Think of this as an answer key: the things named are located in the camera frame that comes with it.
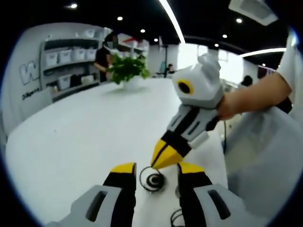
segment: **white table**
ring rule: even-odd
[[[154,146],[180,100],[169,79],[141,83],[136,92],[107,84],[74,94],[39,111],[11,133],[6,150],[9,172],[21,198],[42,223],[65,217],[71,203],[102,184],[114,166],[137,162],[139,176],[150,164]],[[203,166],[213,183],[227,187],[216,131],[186,161]],[[162,173],[168,185],[159,195],[147,193],[137,180],[134,227],[170,226],[169,218],[179,207],[177,168]]]

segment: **white sleeve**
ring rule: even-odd
[[[294,73],[294,57],[295,47],[292,45],[293,36],[290,35],[287,39],[286,51],[280,62],[280,67],[276,70],[288,83],[294,93],[295,89],[295,73]]]

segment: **wall lettering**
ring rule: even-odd
[[[39,91],[40,91],[40,88],[36,88],[35,90],[26,92],[25,94],[22,95],[22,100],[31,97],[34,93],[39,92]]]
[[[20,65],[19,75],[23,85],[39,79],[39,72],[36,71],[36,63],[29,61],[27,64]]]

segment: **potted plant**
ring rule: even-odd
[[[144,56],[139,55],[133,59],[131,57],[121,58],[114,55],[112,66],[108,69],[112,72],[112,81],[116,84],[123,83],[125,89],[131,90],[138,87],[140,77],[148,78],[150,72],[146,69]]]

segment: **black ceiling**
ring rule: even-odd
[[[66,9],[72,2],[77,9]],[[263,26],[228,9],[230,0],[168,0],[180,25],[185,41],[204,44],[237,54],[268,48],[285,47],[287,28],[277,21]],[[165,44],[177,44],[177,33],[158,0],[55,0],[26,1],[19,4],[22,27],[52,22],[80,22],[107,26],[151,43],[162,36]],[[236,18],[243,23],[237,24]],[[281,53],[256,55],[247,60],[276,68]]]

